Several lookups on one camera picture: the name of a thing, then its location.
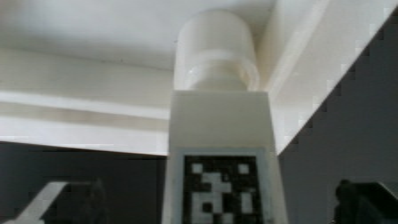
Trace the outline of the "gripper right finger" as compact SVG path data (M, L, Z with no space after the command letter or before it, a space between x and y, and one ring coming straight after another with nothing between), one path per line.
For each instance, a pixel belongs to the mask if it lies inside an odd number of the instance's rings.
M334 224L398 224L398 182L342 179L335 199Z

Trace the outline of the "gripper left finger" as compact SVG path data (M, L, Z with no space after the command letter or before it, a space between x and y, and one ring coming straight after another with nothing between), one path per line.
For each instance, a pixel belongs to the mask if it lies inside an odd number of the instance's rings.
M10 224L110 224L101 182L49 182Z

